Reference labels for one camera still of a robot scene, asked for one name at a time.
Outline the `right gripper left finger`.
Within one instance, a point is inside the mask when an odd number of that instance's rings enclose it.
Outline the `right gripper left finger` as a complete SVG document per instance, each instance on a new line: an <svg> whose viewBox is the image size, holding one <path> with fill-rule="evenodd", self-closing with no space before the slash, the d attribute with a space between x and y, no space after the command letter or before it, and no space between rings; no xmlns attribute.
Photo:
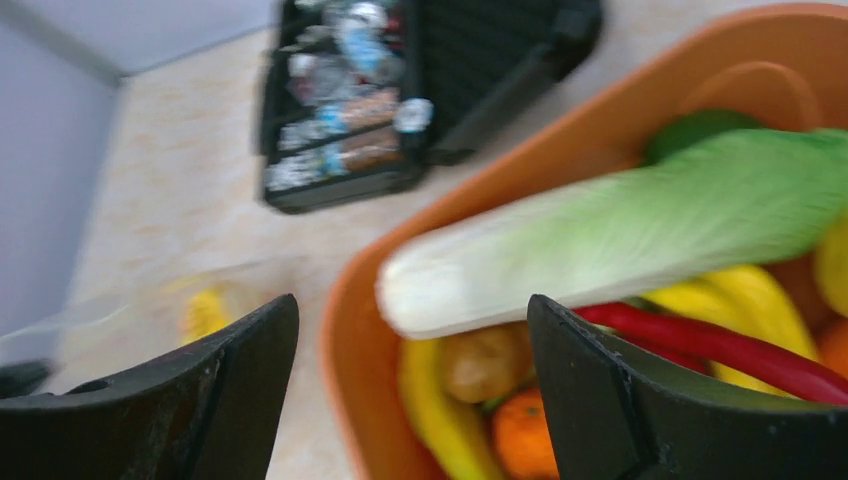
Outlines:
<svg viewBox="0 0 848 480"><path fill-rule="evenodd" d="M1 403L5 479L262 479L299 335L293 295L62 395Z"/></svg>

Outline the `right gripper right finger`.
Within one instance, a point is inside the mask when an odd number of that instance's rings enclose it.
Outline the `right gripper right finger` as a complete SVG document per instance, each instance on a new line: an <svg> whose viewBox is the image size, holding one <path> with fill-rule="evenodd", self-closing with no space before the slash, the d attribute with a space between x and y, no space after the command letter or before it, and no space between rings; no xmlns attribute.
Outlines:
<svg viewBox="0 0 848 480"><path fill-rule="evenodd" d="M733 386L543 296L527 320L564 479L843 479L847 411Z"/></svg>

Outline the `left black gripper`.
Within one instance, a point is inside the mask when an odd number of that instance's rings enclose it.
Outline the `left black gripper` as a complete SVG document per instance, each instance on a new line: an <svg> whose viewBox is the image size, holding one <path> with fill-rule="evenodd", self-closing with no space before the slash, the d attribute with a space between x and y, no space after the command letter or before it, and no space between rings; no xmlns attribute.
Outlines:
<svg viewBox="0 0 848 480"><path fill-rule="evenodd" d="M1 371L2 399L27 396L37 391L52 375L49 360L36 359L4 364Z"/></svg>

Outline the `clear zip top bag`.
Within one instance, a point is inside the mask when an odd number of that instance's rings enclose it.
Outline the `clear zip top bag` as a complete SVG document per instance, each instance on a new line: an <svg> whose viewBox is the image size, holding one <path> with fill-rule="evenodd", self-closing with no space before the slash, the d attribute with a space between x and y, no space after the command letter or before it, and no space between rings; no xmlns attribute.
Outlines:
<svg viewBox="0 0 848 480"><path fill-rule="evenodd" d="M1 366L49 360L50 378L33 394L64 394L180 347L189 297L214 283L246 291L240 318L296 290L298 257L271 257L100 295L1 337Z"/></svg>

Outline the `toy yellow lemon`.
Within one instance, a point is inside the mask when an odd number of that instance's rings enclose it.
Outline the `toy yellow lemon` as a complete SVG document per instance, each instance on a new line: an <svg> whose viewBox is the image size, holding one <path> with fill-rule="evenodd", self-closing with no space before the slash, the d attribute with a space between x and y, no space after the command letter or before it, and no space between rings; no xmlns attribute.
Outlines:
<svg viewBox="0 0 848 480"><path fill-rule="evenodd" d="M214 283L192 294L180 323L180 345L193 343L236 322L246 299L244 288L234 282Z"/></svg>

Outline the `toy yellow bell pepper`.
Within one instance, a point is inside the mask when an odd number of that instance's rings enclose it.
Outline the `toy yellow bell pepper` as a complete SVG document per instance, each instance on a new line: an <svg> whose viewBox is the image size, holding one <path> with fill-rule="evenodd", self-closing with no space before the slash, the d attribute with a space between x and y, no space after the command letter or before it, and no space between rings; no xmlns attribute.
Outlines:
<svg viewBox="0 0 848 480"><path fill-rule="evenodd" d="M847 317L847 211L829 227L817 246L814 276L829 307Z"/></svg>

